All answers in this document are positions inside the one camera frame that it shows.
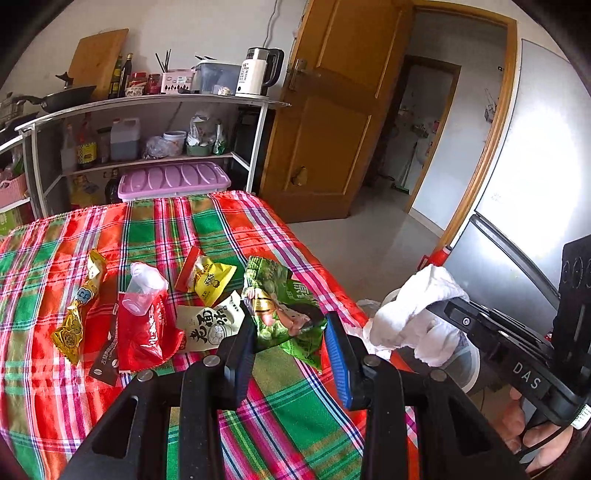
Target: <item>snack wrapper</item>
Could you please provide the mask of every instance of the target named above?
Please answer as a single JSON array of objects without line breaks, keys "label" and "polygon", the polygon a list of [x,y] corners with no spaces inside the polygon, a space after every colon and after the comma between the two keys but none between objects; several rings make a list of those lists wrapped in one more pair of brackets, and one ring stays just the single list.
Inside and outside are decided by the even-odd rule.
[{"label": "snack wrapper", "polygon": [[191,247],[174,285],[179,291],[195,292],[206,307],[211,307],[232,279],[236,267],[214,263],[198,247]]},{"label": "snack wrapper", "polygon": [[177,327],[185,332],[180,350],[204,352],[217,348],[225,337],[238,333],[244,316],[236,291],[215,308],[179,305]]},{"label": "snack wrapper", "polygon": [[134,315],[121,305],[125,293],[119,293],[117,313],[117,355],[119,372],[139,372],[155,368],[172,357],[184,338],[184,332],[166,316],[167,290],[156,295],[145,315]]},{"label": "snack wrapper", "polygon": [[318,301],[283,265],[250,257],[244,273],[242,299],[256,324],[258,351],[275,345],[320,370],[326,318]]},{"label": "snack wrapper", "polygon": [[107,270],[107,262],[97,250],[88,255],[88,276],[66,310],[61,326],[51,334],[51,340],[66,358],[76,365],[80,358],[79,346],[84,337],[84,320],[99,295],[100,284]]},{"label": "snack wrapper", "polygon": [[99,356],[96,357],[90,371],[89,377],[111,385],[114,387],[119,378],[119,359],[117,357],[117,311],[119,304],[113,305],[113,312],[111,313],[111,326],[107,340],[100,349]]}]

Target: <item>screw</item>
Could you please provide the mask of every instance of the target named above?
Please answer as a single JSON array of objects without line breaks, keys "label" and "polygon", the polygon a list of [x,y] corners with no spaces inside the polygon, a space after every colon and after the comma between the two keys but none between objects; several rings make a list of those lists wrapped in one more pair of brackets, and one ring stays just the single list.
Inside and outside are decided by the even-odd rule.
[{"label": "screw", "polygon": [[151,370],[142,370],[139,374],[138,374],[138,380],[141,382],[147,382],[148,380],[152,380],[152,377],[154,376],[154,372]]},{"label": "screw", "polygon": [[217,355],[208,355],[203,359],[203,365],[206,367],[215,367],[222,361]]},{"label": "screw", "polygon": [[365,355],[363,357],[363,363],[368,367],[377,367],[381,361],[382,359],[377,355]]},{"label": "screw", "polygon": [[440,368],[436,368],[435,370],[431,370],[429,376],[435,380],[436,382],[445,382],[447,380],[447,373],[445,373]]}]

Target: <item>electric kettle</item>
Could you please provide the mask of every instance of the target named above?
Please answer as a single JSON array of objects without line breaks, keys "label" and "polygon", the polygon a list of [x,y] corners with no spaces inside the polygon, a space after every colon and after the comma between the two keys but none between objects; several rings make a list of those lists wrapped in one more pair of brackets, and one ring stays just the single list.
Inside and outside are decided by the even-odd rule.
[{"label": "electric kettle", "polygon": [[266,98],[267,89],[279,80],[283,57],[279,48],[249,48],[238,76],[236,96]]}]

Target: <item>human hand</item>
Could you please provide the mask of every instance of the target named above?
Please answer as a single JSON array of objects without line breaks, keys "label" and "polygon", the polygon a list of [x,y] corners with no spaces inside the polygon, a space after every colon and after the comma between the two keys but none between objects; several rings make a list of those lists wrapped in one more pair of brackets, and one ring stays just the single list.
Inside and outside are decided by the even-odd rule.
[{"label": "human hand", "polygon": [[[525,413],[519,405],[521,394],[516,389],[511,388],[509,396],[511,397],[511,402],[507,405],[501,416],[493,423],[493,427],[513,453],[519,452],[522,447],[528,448],[538,442],[542,442],[560,428],[553,423],[546,422],[529,429],[523,437],[522,445],[519,435],[525,429]],[[573,428],[569,425],[555,439],[546,443],[540,449],[538,455],[528,465],[525,471],[531,475],[551,465],[562,455],[572,435]]]}]

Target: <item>refrigerator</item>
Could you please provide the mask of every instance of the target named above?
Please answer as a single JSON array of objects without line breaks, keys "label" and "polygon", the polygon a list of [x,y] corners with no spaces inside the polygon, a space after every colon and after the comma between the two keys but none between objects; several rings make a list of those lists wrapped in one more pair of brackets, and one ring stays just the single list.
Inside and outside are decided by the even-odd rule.
[{"label": "refrigerator", "polygon": [[523,40],[504,144],[445,267],[472,301],[544,335],[563,246],[590,233],[591,98],[569,62]]}]

